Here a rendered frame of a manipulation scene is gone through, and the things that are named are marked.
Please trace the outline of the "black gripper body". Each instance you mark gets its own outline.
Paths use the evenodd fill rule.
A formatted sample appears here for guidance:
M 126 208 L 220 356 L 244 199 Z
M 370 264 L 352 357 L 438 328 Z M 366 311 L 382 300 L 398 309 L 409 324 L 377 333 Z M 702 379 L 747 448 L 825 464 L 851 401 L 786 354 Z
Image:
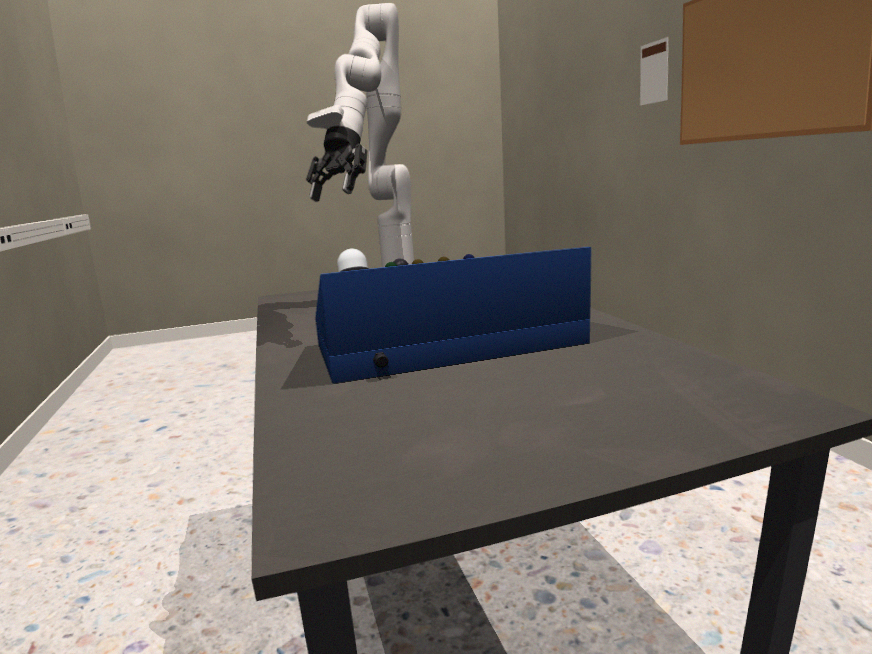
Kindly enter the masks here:
M 344 173 L 345 169 L 335 157 L 334 153 L 338 150 L 345 160 L 351 164 L 355 156 L 349 158 L 352 154 L 352 149 L 354 149 L 356 144 L 360 143 L 360 141 L 361 138 L 359 134 L 348 127 L 332 126 L 328 128 L 324 139 L 325 154 L 322 161 L 328 153 L 330 153 L 332 158 L 325 166 L 326 171 L 332 175 Z

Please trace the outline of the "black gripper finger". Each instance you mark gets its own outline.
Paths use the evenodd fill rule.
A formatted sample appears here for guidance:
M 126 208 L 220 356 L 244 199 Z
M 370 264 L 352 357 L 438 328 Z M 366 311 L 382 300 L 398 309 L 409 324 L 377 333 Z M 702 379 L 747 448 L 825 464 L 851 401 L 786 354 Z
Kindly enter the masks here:
M 310 198 L 315 202 L 319 202 L 320 200 L 322 185 L 326 182 L 326 180 L 330 180 L 330 178 L 333 176 L 330 173 L 326 174 L 323 172 L 324 167 L 328 164 L 331 158 L 332 156 L 330 154 L 327 154 L 324 157 L 323 161 L 322 158 L 317 158 L 316 156 L 312 159 L 306 181 L 312 184 Z M 313 174 L 314 176 L 312 177 Z M 323 177 L 321 180 L 319 180 L 321 175 Z
M 340 164 L 344 167 L 344 169 L 347 172 L 347 174 L 345 174 L 343 187 L 342 187 L 342 190 L 346 194 L 352 193 L 352 191 L 354 189 L 356 178 L 358 177 L 358 175 L 360 173 L 364 174 L 366 171 L 367 150 L 359 143 L 356 145 L 355 149 L 352 149 L 352 150 L 354 152 L 352 151 L 352 154 L 350 155 L 349 158 L 352 158 L 355 155 L 354 156 L 354 166 L 352 163 L 349 164 L 339 151 L 335 152 L 335 157 L 338 159 Z

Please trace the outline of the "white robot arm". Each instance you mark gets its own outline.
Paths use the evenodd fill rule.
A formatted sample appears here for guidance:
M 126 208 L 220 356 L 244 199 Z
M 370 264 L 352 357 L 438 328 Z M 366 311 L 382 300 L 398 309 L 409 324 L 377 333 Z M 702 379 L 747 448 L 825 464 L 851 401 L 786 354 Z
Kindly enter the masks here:
M 386 41 L 381 63 L 378 41 Z M 414 261 L 410 174 L 404 165 L 385 166 L 387 146 L 401 117 L 398 53 L 396 6 L 382 3 L 359 7 L 353 45 L 349 54 L 340 56 L 335 63 L 334 106 L 312 113 L 307 119 L 311 127 L 344 126 L 361 138 L 367 108 L 369 191 L 376 200 L 390 200 L 394 196 L 392 208 L 378 216 L 382 267 L 399 258 L 409 265 Z M 366 96 L 359 90 L 365 91 Z

